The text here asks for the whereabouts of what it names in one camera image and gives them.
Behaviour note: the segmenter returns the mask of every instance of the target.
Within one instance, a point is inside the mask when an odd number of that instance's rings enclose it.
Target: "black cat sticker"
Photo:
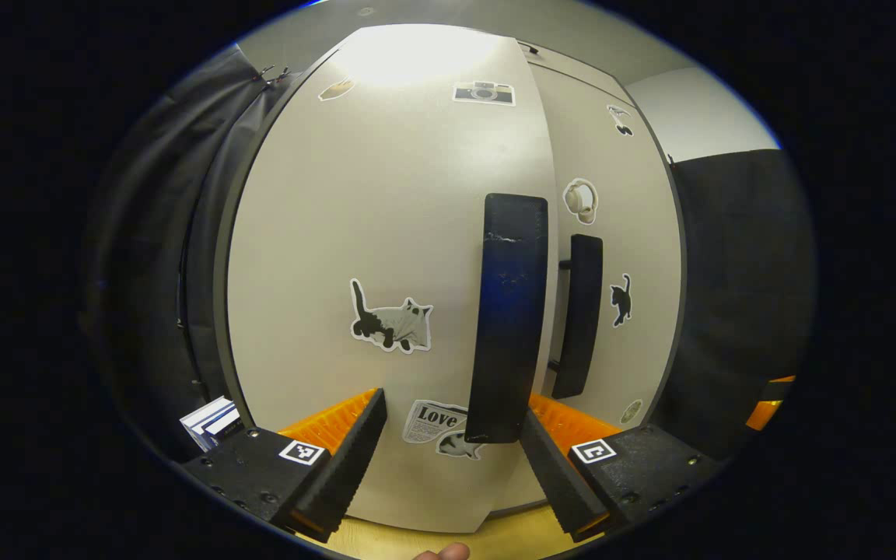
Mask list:
[[[620,327],[625,319],[632,318],[632,277],[623,274],[627,283],[625,287],[611,284],[611,307],[618,308],[618,318],[614,319],[614,327]]]
[[[448,455],[448,457],[469,457],[470,460],[480,460],[479,449],[485,444],[466,442],[465,430],[445,433],[445,436],[438,442],[437,453]]]
[[[362,293],[362,284],[352,278],[352,307],[355,308],[352,337],[356,340],[370,341],[385,352],[396,348],[403,354],[430,350],[431,325],[428,319],[433,305],[418,305],[408,297],[399,307],[369,309],[366,295]]]
[[[634,132],[632,129],[627,127],[625,123],[622,123],[620,118],[618,117],[631,117],[628,114],[628,111],[623,110],[621,107],[616,105],[608,105],[607,106],[608,113],[611,113],[611,116],[614,118],[614,127],[618,129],[620,134],[625,135],[625,137],[633,137]]]

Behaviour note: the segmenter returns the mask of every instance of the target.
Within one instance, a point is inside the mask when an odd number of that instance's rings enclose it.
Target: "ceiling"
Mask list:
[[[576,0],[326,0],[263,25],[238,44],[258,68],[298,72],[360,27],[401,23],[516,37],[586,61],[622,85],[698,66],[635,24]]]

